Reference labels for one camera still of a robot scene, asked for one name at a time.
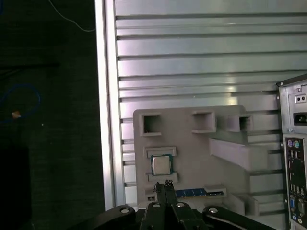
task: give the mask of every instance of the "metal slotted wall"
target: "metal slotted wall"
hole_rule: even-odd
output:
[[[307,1],[105,3],[115,204],[137,202],[132,114],[149,108],[245,106],[249,142],[271,150],[254,195],[281,193],[257,183],[282,181],[275,83],[307,72]]]

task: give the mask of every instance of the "screw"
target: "screw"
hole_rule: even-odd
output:
[[[123,208],[122,210],[121,210],[121,213],[128,213],[129,212],[129,209],[128,208]]]
[[[176,204],[176,206],[177,206],[177,207],[184,207],[184,204],[178,203],[178,204]]]
[[[218,210],[217,210],[216,208],[212,207],[212,208],[209,209],[209,212],[211,212],[211,213],[217,213]]]

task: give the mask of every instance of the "usb port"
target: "usb port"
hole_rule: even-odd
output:
[[[300,151],[295,151],[295,157],[297,159],[301,159],[301,157],[302,157],[301,152]]]

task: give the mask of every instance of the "ps/2 port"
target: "ps/2 port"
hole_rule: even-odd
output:
[[[293,141],[292,140],[288,140],[288,146],[292,147],[293,146]]]

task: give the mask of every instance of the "motherboard i/o panel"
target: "motherboard i/o panel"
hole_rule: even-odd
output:
[[[285,137],[290,218],[307,228],[306,153],[302,138]]]

